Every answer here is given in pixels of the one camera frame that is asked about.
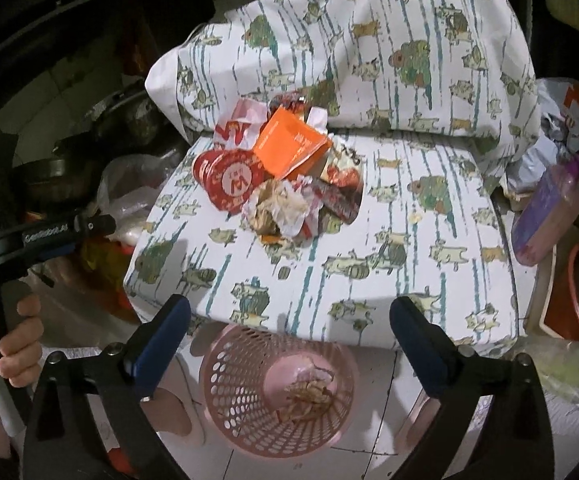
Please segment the person's left hand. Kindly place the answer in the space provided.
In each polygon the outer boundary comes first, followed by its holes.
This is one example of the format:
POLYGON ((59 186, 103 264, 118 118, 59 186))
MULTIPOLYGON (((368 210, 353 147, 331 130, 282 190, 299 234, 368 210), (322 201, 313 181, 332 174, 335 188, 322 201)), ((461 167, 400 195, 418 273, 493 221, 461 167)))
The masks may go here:
POLYGON ((41 336, 40 298, 35 294, 18 301, 17 313, 24 319, 0 341, 0 376, 15 388, 32 385, 40 376, 41 336))

